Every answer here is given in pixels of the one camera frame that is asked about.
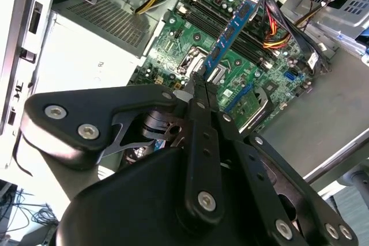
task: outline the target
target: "green circuit board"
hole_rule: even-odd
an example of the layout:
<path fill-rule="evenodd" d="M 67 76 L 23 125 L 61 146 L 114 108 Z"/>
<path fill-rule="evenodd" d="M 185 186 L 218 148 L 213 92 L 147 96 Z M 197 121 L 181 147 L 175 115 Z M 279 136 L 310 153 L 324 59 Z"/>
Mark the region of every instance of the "green circuit board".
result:
<path fill-rule="evenodd" d="M 217 7 L 214 0 L 207 1 L 211 2 L 213 8 L 219 12 L 228 13 L 221 6 Z M 236 9 L 240 2 L 241 0 L 234 0 L 231 5 Z M 258 27 L 249 24 L 248 28 L 255 30 Z M 180 73 L 179 66 L 196 50 L 209 52 L 214 42 L 214 36 L 189 23 L 177 10 L 174 10 L 166 19 L 166 24 L 149 51 L 145 63 L 132 76 L 131 83 L 156 83 L 172 90 L 182 89 L 187 84 L 189 76 Z M 258 55 L 265 58 L 262 52 Z M 229 111 L 236 125 L 242 128 L 262 108 L 263 103 L 257 93 L 258 88 L 262 88 L 272 102 L 273 111 L 259 124 L 257 130 L 261 130 L 295 97 L 295 91 L 307 79 L 305 73 L 301 71 L 294 80 L 285 76 L 285 72 L 290 69 L 288 61 L 299 58 L 299 47 L 292 40 L 278 55 L 268 61 L 272 65 L 269 69 L 263 69 L 237 52 L 229 50 L 220 63 L 223 73 L 216 82 L 219 86 L 217 98 L 220 109 L 226 109 L 245 86 L 252 84 L 253 89 L 242 96 Z"/>

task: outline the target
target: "ram slot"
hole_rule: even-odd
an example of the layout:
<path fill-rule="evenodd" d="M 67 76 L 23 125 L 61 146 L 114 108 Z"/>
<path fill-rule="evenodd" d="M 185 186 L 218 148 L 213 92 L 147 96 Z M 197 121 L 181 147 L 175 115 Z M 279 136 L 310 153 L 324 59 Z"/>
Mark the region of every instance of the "ram slot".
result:
<path fill-rule="evenodd" d="M 190 1 L 190 6 L 194 7 L 204 15 L 208 16 L 211 20 L 215 21 L 221 27 L 225 28 L 230 20 L 225 15 L 211 7 L 206 1 L 204 0 L 197 0 L 197 1 Z M 266 57 L 269 59 L 275 60 L 275 56 L 269 49 L 263 48 L 263 44 L 257 39 L 255 36 L 249 34 L 247 29 L 244 28 L 239 35 L 239 38 L 249 43 L 249 47 L 252 47 L 254 50 L 260 50 L 265 54 Z"/>
<path fill-rule="evenodd" d="M 214 25 L 208 24 L 208 22 L 206 22 L 202 17 L 199 17 L 195 13 L 187 14 L 186 20 L 189 23 L 195 25 L 201 31 L 213 37 L 214 39 L 217 39 L 222 32 L 220 28 L 217 28 Z M 240 56 L 248 59 L 250 62 L 253 62 L 254 64 L 258 65 L 260 63 L 259 55 L 257 55 L 249 47 L 244 46 L 244 44 L 246 43 L 235 41 L 233 45 L 231 46 L 231 50 L 235 51 Z"/>

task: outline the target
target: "mounting hole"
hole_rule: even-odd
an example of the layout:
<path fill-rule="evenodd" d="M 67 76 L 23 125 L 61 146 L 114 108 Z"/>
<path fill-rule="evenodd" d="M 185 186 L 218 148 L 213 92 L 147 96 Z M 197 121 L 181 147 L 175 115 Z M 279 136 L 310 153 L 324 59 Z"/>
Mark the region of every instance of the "mounting hole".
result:
<path fill-rule="evenodd" d="M 179 134 L 179 132 L 181 131 L 181 127 L 179 127 L 179 126 L 173 126 L 173 127 L 171 127 L 170 128 L 170 130 L 169 130 L 169 133 L 171 134 L 171 135 L 178 135 Z"/>
<path fill-rule="evenodd" d="M 260 181 L 264 181 L 264 175 L 262 173 L 257 174 Z"/>
<path fill-rule="evenodd" d="M 206 155 L 206 156 L 208 156 L 208 157 L 210 157 L 210 156 L 211 156 L 211 153 L 210 153 L 210 151 L 209 151 L 208 149 L 204 149 L 204 150 L 203 150 L 203 153 L 204 153 L 204 155 Z"/>

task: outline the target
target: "black metal bracket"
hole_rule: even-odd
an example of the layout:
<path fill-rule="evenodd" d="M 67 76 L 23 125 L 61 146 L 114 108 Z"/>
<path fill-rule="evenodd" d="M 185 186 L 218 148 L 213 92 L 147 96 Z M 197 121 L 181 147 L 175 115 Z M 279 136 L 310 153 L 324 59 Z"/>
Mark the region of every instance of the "black metal bracket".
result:
<path fill-rule="evenodd" d="M 177 101 L 161 85 L 35 94 L 25 103 L 21 131 L 30 144 L 65 165 L 88 169 L 98 164 L 104 153 L 123 149 L 117 146 L 119 139 L 138 115 L 171 112 Z M 96 129 L 86 128 L 84 138 L 79 128 L 85 124 Z M 113 141 L 112 124 L 122 126 Z M 92 132 L 98 135 L 89 137 Z"/>
<path fill-rule="evenodd" d="M 146 165 L 154 169 L 160 161 L 165 168 L 164 160 L 180 159 L 178 172 L 171 173 L 178 178 L 176 196 L 170 198 L 176 198 L 176 219 L 196 236 L 217 228 L 229 234 L 223 220 L 237 218 L 225 210 L 226 199 L 235 200 L 223 193 L 233 190 L 226 167 L 238 195 L 247 195 L 240 202 L 260 245 L 358 244 L 352 229 L 261 136 L 243 141 L 232 118 L 219 111 L 214 85 L 194 74 L 186 91 L 193 94 L 188 103 L 160 85 L 36 94 L 26 102 L 21 130 L 33 146 L 78 169 L 166 140 L 165 149 L 128 166 L 125 175 L 130 179 Z"/>

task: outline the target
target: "metal bolt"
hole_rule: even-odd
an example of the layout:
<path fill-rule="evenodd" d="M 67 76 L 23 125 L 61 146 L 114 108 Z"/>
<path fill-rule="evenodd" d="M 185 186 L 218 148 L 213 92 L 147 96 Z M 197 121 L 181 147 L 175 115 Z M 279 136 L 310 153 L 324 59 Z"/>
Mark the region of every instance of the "metal bolt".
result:
<path fill-rule="evenodd" d="M 91 124 L 83 124 L 78 127 L 78 133 L 84 139 L 96 139 L 99 137 L 99 129 Z"/>
<path fill-rule="evenodd" d="M 263 145 L 263 140 L 260 138 L 260 137 L 256 137 L 255 138 L 255 141 L 260 144 L 260 145 Z"/>
<path fill-rule="evenodd" d="M 172 96 L 167 93 L 167 92 L 163 92 L 162 95 L 166 98 L 166 99 L 172 99 Z"/>
<path fill-rule="evenodd" d="M 352 240 L 353 237 L 352 237 L 352 234 L 350 233 L 350 231 L 345 227 L 345 226 L 342 226 L 340 225 L 340 230 L 341 230 L 341 233 L 348 239 L 348 240 Z"/>
<path fill-rule="evenodd" d="M 198 203 L 206 211 L 215 211 L 216 202 L 210 193 L 206 191 L 201 191 L 197 196 Z"/>
<path fill-rule="evenodd" d="M 205 106 L 204 106 L 204 104 L 203 104 L 203 103 L 197 102 L 197 105 L 198 105 L 200 108 L 205 109 Z"/>
<path fill-rule="evenodd" d="M 231 122 L 232 119 L 229 117 L 229 115 L 227 115 L 226 113 L 223 115 L 223 118 L 228 121 L 228 122 Z"/>
<path fill-rule="evenodd" d="M 67 116 L 67 111 L 63 107 L 60 107 L 57 105 L 51 105 L 51 106 L 46 107 L 45 114 L 49 118 L 63 119 Z"/>
<path fill-rule="evenodd" d="M 276 221 L 276 227 L 278 232 L 287 240 L 291 240 L 293 237 L 291 228 L 283 220 L 278 219 Z"/>
<path fill-rule="evenodd" d="M 332 236 L 334 239 L 339 239 L 338 233 L 336 229 L 331 224 L 325 224 L 325 228 L 327 229 L 327 232 Z"/>

